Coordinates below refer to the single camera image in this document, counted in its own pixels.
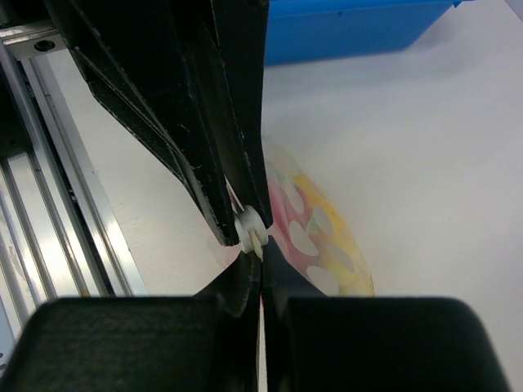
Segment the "yellow toy banana bunch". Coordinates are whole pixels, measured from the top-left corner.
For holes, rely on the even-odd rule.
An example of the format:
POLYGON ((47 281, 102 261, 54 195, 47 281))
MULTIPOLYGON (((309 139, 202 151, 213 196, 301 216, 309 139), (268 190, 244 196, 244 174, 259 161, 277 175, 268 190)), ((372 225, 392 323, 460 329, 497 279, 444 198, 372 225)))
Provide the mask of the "yellow toy banana bunch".
POLYGON ((319 250, 307 277, 330 296, 374 296, 369 265, 342 214, 308 176, 294 180, 307 210, 307 237, 319 250))

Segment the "pink toy dragon fruit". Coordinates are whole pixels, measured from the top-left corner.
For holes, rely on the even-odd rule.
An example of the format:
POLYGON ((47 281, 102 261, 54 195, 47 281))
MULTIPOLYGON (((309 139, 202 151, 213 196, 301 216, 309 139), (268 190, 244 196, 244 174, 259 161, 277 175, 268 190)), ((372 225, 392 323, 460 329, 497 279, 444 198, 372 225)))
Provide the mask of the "pink toy dragon fruit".
POLYGON ((303 239, 306 228, 306 216, 299 213, 291 205, 284 189, 277 180, 268 180, 270 204, 273 212, 273 227, 269 233, 275 238, 286 260, 297 270, 302 269, 309 261, 309 256, 299 251, 291 240, 290 225, 295 221, 301 226, 302 231, 298 234, 299 239, 303 239))

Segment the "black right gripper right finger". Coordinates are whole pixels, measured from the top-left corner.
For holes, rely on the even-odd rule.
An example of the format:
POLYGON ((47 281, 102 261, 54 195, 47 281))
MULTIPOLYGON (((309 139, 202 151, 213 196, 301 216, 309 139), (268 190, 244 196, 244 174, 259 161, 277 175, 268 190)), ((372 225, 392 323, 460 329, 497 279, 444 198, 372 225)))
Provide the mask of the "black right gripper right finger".
POLYGON ((326 296, 263 250, 271 391, 507 391, 480 319, 448 297, 326 296))

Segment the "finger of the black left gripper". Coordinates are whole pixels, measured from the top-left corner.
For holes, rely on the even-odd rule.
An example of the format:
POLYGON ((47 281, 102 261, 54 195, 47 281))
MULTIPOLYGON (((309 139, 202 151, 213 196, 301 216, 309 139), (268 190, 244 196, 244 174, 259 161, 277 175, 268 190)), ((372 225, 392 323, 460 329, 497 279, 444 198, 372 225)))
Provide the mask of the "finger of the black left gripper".
POLYGON ((269 3, 213 1, 217 45, 226 73, 235 128, 227 137, 225 169, 244 206, 273 224, 262 149, 262 92, 269 3))
POLYGON ((187 189, 218 242, 238 243, 211 124, 169 1, 47 1, 96 101, 187 189))

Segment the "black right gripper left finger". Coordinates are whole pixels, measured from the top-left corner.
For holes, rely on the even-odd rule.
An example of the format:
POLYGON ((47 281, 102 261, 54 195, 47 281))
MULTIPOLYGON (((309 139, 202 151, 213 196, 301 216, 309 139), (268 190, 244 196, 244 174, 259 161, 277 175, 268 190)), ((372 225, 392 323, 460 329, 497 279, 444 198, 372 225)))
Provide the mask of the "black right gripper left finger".
POLYGON ((261 262, 193 296, 62 298, 26 324, 4 391, 255 391, 261 262))

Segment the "clear dotted zip top bag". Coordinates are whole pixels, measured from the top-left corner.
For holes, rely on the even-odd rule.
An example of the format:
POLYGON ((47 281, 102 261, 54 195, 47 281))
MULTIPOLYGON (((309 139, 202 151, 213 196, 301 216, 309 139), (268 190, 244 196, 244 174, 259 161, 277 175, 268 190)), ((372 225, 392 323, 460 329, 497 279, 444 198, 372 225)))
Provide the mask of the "clear dotted zip top bag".
POLYGON ((337 208, 271 138, 262 138, 274 238, 285 260, 329 296, 373 296, 373 278, 337 208))

